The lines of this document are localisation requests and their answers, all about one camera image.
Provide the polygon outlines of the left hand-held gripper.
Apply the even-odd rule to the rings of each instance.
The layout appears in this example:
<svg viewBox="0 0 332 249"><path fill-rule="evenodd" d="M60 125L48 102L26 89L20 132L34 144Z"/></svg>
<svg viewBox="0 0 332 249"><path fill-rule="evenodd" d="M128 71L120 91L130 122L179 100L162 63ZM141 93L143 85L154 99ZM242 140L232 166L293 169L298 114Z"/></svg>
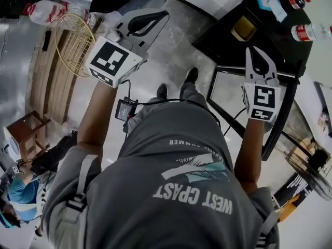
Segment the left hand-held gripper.
<svg viewBox="0 0 332 249"><path fill-rule="evenodd" d="M147 50L169 20L166 10L146 8L127 12L116 29L100 36L86 59L90 76L118 87L148 59ZM129 31L122 35L121 28Z"/></svg>

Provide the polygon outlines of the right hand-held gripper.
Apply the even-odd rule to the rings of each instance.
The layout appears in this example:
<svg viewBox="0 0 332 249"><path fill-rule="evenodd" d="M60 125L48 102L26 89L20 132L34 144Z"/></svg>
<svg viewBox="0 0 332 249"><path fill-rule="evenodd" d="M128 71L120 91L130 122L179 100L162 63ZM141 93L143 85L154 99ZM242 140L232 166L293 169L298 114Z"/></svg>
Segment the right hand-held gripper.
<svg viewBox="0 0 332 249"><path fill-rule="evenodd" d="M276 78L274 61L260 48L247 47L245 51L245 78L257 80ZM272 121L277 115L280 104L281 88L245 82L243 84L243 102L249 119Z"/></svg>

